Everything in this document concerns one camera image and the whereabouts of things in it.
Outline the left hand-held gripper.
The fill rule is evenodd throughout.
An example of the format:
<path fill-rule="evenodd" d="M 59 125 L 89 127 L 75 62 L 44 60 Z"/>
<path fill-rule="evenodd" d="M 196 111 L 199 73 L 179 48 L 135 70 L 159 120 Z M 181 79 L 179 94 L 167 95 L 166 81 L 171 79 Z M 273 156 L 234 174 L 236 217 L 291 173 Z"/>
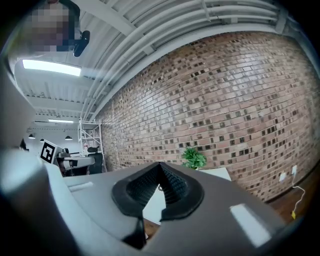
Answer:
<path fill-rule="evenodd" d="M 88 168 L 95 163 L 92 156 L 72 156 L 66 147 L 60 147 L 48 140 L 42 143 L 39 157 L 46 163 L 56 165 L 62 173 L 73 169 Z"/>

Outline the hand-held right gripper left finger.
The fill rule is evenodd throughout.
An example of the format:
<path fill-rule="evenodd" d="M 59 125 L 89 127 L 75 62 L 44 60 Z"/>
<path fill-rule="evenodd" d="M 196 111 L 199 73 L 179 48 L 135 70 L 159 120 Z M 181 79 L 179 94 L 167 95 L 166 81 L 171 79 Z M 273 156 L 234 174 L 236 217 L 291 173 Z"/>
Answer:
<path fill-rule="evenodd" d="M 65 178 L 73 202 L 70 231 L 81 250 L 159 250 L 158 234 L 146 241 L 144 219 L 161 213 L 155 197 L 158 162 L 121 171 Z"/>

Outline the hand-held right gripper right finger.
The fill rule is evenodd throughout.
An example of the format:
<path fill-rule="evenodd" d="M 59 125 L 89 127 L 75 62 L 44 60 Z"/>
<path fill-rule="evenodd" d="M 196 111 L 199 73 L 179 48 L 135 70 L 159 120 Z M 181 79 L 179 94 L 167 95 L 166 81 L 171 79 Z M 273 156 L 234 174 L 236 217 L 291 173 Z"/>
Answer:
<path fill-rule="evenodd" d="M 161 221 L 140 250 L 142 256 L 261 256 L 285 227 L 269 205 L 232 181 L 172 163 L 139 167 L 142 171 L 154 168 L 160 175 L 167 169 L 195 179 L 203 194 L 189 215 Z"/>

